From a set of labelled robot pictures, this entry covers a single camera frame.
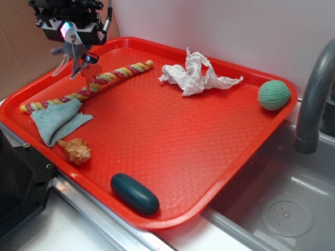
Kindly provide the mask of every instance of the stainless steel sink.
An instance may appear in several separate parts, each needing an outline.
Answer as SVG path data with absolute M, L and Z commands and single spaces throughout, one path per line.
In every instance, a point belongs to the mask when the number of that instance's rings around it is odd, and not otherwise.
M 294 130 L 283 123 L 203 214 L 253 250 L 335 250 L 335 139 L 303 155 Z

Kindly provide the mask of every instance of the teal washcloth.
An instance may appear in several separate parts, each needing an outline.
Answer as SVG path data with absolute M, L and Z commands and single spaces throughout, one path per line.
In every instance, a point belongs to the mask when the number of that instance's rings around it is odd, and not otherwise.
M 78 113 L 82 103 L 73 99 L 61 105 L 49 105 L 45 110 L 34 111 L 31 118 L 48 147 L 55 145 L 60 140 L 84 123 L 93 119 L 92 115 Z

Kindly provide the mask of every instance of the rope toy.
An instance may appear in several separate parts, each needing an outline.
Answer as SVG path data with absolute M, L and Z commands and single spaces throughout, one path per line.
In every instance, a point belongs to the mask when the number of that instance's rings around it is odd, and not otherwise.
M 126 67 L 115 69 L 112 72 L 106 72 L 102 75 L 97 75 L 97 78 L 94 79 L 92 83 L 90 83 L 90 93 L 95 93 L 99 91 L 101 87 L 110 82 L 113 82 L 118 79 L 132 77 L 134 75 L 143 73 L 152 67 L 153 67 L 153 61 L 147 60 L 146 62 L 132 64 Z M 22 112 L 32 113 L 34 111 L 45 110 L 49 105 L 60 105 L 69 102 L 74 98 L 79 99 L 79 101 L 82 102 L 88 99 L 88 97 L 89 94 L 86 92 L 86 87 L 83 87 L 76 93 L 66 95 L 65 97 L 60 97 L 53 100 L 42 101 L 42 102 L 32 102 L 29 104 L 21 105 L 20 110 Z

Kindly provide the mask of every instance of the seashell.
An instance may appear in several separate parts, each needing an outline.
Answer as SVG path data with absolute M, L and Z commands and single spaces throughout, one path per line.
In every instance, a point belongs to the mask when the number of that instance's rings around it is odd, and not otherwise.
M 70 162 L 80 165 L 86 163 L 91 157 L 88 143 L 82 139 L 72 139 L 71 141 L 57 140 L 57 145 L 65 150 L 66 156 Z

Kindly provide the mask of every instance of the white paper towel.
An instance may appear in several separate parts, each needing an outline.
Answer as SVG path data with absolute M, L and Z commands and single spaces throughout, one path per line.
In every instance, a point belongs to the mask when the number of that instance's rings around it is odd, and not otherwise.
M 228 89 L 243 80 L 231 79 L 228 77 L 217 77 L 210 61 L 201 53 L 190 53 L 186 49 L 186 70 L 181 65 L 165 65 L 162 67 L 163 75 L 158 79 L 168 81 L 170 84 L 178 84 L 184 91 L 183 96 L 202 93 L 204 89 L 219 88 Z M 206 75 L 201 73 L 202 65 L 207 66 Z

